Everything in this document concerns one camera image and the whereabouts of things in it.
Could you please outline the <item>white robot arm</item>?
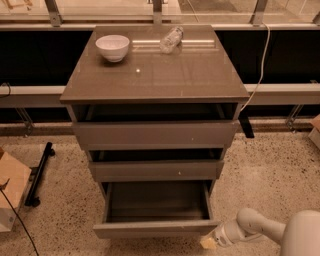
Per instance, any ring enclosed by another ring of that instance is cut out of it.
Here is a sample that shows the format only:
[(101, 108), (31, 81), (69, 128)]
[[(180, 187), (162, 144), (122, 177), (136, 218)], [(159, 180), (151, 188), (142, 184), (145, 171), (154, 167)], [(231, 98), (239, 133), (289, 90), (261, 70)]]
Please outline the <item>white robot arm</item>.
[(200, 239), (204, 249), (228, 247), (237, 242), (268, 238), (280, 246), (279, 256), (320, 256), (320, 213), (303, 210), (284, 224), (252, 208), (242, 208), (232, 220), (222, 222)]

